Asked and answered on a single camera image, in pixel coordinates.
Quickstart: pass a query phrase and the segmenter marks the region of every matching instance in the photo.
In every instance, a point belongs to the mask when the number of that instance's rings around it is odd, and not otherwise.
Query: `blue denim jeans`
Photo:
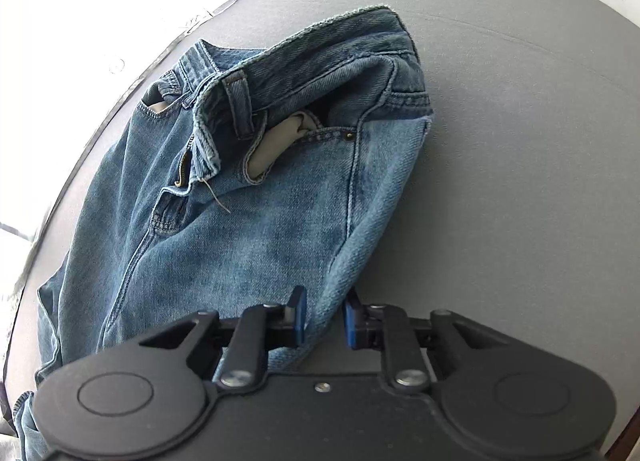
[[[149,108],[158,102],[168,106]],[[250,178],[265,130],[300,108],[319,128]],[[284,303],[300,284],[306,344],[270,354],[271,368],[290,365],[356,281],[430,121],[415,46],[387,8],[325,20],[268,50],[198,41],[104,156],[65,262],[38,292],[36,382],[193,311],[232,317]],[[45,449],[31,399],[14,409],[28,461]]]

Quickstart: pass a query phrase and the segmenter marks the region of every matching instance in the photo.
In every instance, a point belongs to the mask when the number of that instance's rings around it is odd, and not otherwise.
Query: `gold zipper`
[[[193,138],[195,137],[194,134],[191,134],[191,137],[189,138],[189,141],[187,142],[187,148],[184,151],[184,154],[182,154],[182,158],[180,159],[180,165],[178,165],[178,181],[174,182],[174,185],[177,186],[178,188],[182,187],[183,183],[185,183],[187,181],[187,173],[186,173],[186,165],[187,162],[189,162],[189,164],[191,164],[191,145],[193,144]]]

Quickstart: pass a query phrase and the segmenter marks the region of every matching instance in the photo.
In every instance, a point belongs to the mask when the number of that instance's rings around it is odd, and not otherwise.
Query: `gray fabric cover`
[[[197,38],[264,47],[325,17],[386,3],[422,57],[436,121],[360,279],[366,301],[447,307],[600,373],[618,399],[607,444],[640,403],[640,29],[597,0],[239,0]],[[33,388],[36,288],[63,259],[122,107],[51,221],[22,300],[6,388]],[[308,370],[378,368],[340,326]]]

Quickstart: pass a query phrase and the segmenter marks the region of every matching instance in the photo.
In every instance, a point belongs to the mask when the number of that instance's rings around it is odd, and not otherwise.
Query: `loose thread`
[[[231,210],[229,210],[229,208],[227,208],[225,205],[223,205],[220,202],[220,199],[218,199],[218,197],[216,196],[215,192],[213,192],[213,189],[210,187],[209,183],[207,183],[207,180],[206,179],[201,179],[200,181],[202,181],[204,184],[207,185],[207,188],[209,189],[209,192],[211,192],[211,195],[213,196],[213,199],[216,200],[216,203],[218,203],[220,208],[222,208],[227,214],[230,214]]]

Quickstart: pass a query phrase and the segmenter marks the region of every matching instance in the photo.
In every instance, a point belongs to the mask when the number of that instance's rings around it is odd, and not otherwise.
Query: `metal screw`
[[[425,383],[429,377],[427,373],[419,371],[418,369],[405,369],[396,374],[396,381],[400,385],[405,387],[416,387]]]
[[[228,387],[245,387],[254,381],[254,377],[249,371],[229,371],[220,377],[220,381]]]
[[[314,385],[314,389],[318,393],[329,393],[329,392],[331,392],[331,385],[326,383],[326,381],[320,381],[319,383],[316,383]]]

